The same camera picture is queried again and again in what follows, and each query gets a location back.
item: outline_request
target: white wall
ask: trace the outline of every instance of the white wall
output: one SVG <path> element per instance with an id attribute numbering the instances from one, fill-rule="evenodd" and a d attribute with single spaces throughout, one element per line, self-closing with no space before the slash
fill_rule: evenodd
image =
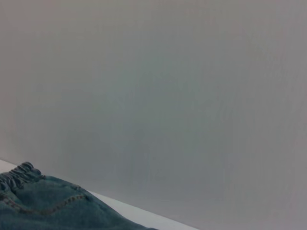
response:
<path id="1" fill-rule="evenodd" d="M 200 229 L 305 229 L 306 10 L 1 0 L 0 158 Z"/>

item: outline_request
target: blue jeans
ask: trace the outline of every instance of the blue jeans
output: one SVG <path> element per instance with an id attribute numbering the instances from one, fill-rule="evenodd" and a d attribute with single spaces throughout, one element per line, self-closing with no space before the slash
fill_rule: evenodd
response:
<path id="1" fill-rule="evenodd" d="M 0 174 L 0 229 L 150 230 L 83 188 L 42 175 L 28 162 Z"/>

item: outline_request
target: elastic waistband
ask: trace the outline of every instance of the elastic waistband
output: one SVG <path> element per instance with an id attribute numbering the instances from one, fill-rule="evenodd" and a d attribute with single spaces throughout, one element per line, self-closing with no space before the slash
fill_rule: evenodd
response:
<path id="1" fill-rule="evenodd" d="M 37 181 L 44 176 L 30 162 L 24 162 L 15 169 L 0 174 L 0 191 L 15 190 L 24 183 Z"/>

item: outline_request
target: white surface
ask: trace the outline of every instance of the white surface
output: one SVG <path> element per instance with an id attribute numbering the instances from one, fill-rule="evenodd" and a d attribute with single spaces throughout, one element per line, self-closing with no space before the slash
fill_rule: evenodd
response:
<path id="1" fill-rule="evenodd" d="M 0 158 L 197 228 L 306 229 L 306 0 L 0 0 Z"/>
<path id="2" fill-rule="evenodd" d="M 15 167 L 16 165 L 14 164 L 0 160 L 0 173 L 8 172 Z M 156 215 L 151 212 L 147 212 L 131 205 L 127 205 L 118 200 L 114 200 L 97 193 L 91 193 L 109 206 L 111 206 L 124 217 L 136 223 L 142 224 L 146 227 L 156 228 L 158 230 L 197 230 L 195 228 L 178 223 L 171 219 Z"/>

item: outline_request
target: denim fabric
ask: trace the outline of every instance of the denim fabric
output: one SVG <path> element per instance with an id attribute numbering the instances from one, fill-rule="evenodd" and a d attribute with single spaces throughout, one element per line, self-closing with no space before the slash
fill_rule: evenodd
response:
<path id="1" fill-rule="evenodd" d="M 42 175 L 28 162 L 0 174 L 0 229 L 150 230 L 79 186 Z"/>

